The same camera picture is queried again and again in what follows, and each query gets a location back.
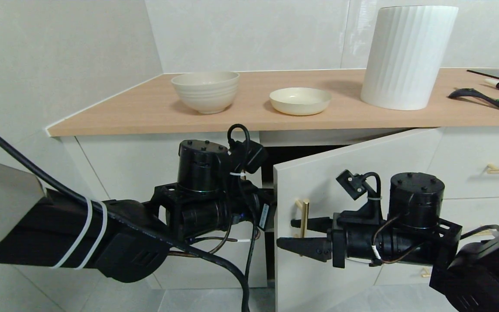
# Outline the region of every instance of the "white bowl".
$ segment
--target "white bowl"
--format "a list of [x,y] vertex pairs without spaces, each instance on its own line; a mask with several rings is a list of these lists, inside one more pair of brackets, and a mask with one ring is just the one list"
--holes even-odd
[[190,73],[171,80],[176,94],[188,107],[202,114],[224,111],[238,91],[240,74],[231,71]]
[[306,116],[324,111],[332,96],[327,91],[313,88],[286,88],[269,95],[273,107],[285,114]]

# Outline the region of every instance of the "open cabinet door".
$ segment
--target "open cabinet door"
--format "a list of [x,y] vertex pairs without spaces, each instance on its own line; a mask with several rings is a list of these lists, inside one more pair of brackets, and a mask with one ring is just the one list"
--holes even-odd
[[[441,136],[442,129],[409,130],[275,165],[275,240],[299,233],[290,225],[292,219],[301,219],[297,199],[309,199],[309,218],[332,218],[335,212],[355,211],[366,202],[366,196],[354,201],[335,180],[345,169],[354,174],[372,171],[380,175],[386,217],[390,178],[399,172],[425,172]],[[374,179],[369,184],[376,186]],[[325,234],[307,231],[305,237]],[[381,267],[369,268],[367,260],[360,261],[347,260],[346,268],[339,269],[331,262],[300,257],[276,247],[276,311],[324,312],[373,286]]]

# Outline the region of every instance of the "wall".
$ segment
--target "wall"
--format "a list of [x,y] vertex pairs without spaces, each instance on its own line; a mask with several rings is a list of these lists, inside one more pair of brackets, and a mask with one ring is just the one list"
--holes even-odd
[[[49,174],[91,195],[44,128],[162,73],[143,1],[0,2],[0,135]],[[0,163],[20,168],[0,150]],[[0,264],[0,311],[155,311],[144,280]]]
[[499,67],[499,0],[146,0],[165,73],[365,68],[381,7],[460,8],[443,67]]

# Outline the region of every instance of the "shallow dish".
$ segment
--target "shallow dish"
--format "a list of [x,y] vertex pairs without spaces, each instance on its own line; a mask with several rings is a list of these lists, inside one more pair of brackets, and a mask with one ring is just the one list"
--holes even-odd
[[324,111],[332,96],[320,89],[286,88],[273,91],[269,98],[273,108],[281,113],[306,116]]

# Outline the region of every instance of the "white cabinet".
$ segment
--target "white cabinet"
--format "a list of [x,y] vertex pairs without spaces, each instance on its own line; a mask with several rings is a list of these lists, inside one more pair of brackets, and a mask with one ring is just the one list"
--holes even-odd
[[[259,142],[258,133],[250,133]],[[235,140],[243,141],[242,132],[234,132]],[[183,140],[210,140],[228,146],[226,133],[144,134],[131,136],[78,136],[77,140],[86,154],[95,174],[111,199],[134,199],[145,202],[151,198],[154,186],[176,182],[178,170],[178,145]],[[261,186],[261,172],[249,175],[256,186]],[[209,236],[223,236],[217,231]],[[230,237],[249,239],[250,223],[232,227]],[[210,250],[216,241],[197,245]],[[246,265],[247,242],[228,242],[217,253],[232,261],[242,271]],[[249,285],[267,285],[264,235],[256,241],[251,265]],[[224,268],[204,260],[186,257],[168,257],[155,272],[164,289],[183,288],[238,288],[238,281]]]
[[[275,239],[297,233],[290,226],[292,219],[299,218],[297,199],[309,199],[310,218],[361,207],[366,198],[354,201],[335,180],[345,169],[380,174],[385,186],[382,205],[388,207],[390,178],[399,172],[427,170],[441,136],[440,129],[410,130],[275,165]],[[307,233],[307,237],[325,236]],[[380,267],[353,261],[347,261],[345,269],[331,265],[276,248],[276,311],[326,311],[372,286],[380,272]]]
[[499,127],[445,128],[428,172],[446,184],[444,198],[499,197]]
[[[233,136],[243,140],[241,132],[234,132]],[[381,176],[384,218],[388,213],[390,178],[399,172],[415,171],[435,175],[445,183],[442,218],[463,225],[463,232],[499,223],[499,174],[487,174],[488,164],[499,167],[499,127],[294,130],[252,132],[251,136],[264,146],[349,144],[275,166],[279,202],[275,237],[291,237],[297,231],[290,227],[290,220],[299,218],[296,199],[310,199],[311,218],[332,217],[334,212],[361,207],[366,198],[353,201],[335,181],[345,169],[360,174],[373,171]],[[151,198],[154,186],[176,181],[178,145],[186,139],[227,145],[226,133],[222,132],[80,136],[75,158],[85,154],[88,162],[84,158],[82,168],[93,168],[91,180],[99,180],[109,198],[145,201]],[[248,179],[261,186],[261,176],[260,170]],[[375,186],[373,179],[369,183]],[[248,239],[250,228],[249,223],[236,225],[231,236]],[[309,237],[321,235],[308,231]],[[208,250],[214,243],[196,246]],[[218,255],[243,270],[248,246],[246,242],[227,243]],[[324,311],[375,281],[377,285],[386,285],[427,283],[429,279],[422,276],[428,275],[422,266],[394,264],[381,269],[352,261],[347,265],[346,269],[332,268],[331,263],[275,248],[277,311]],[[262,235],[252,261],[251,287],[267,285],[266,266]],[[158,286],[165,289],[239,287],[228,271],[200,259],[169,257],[155,276]]]

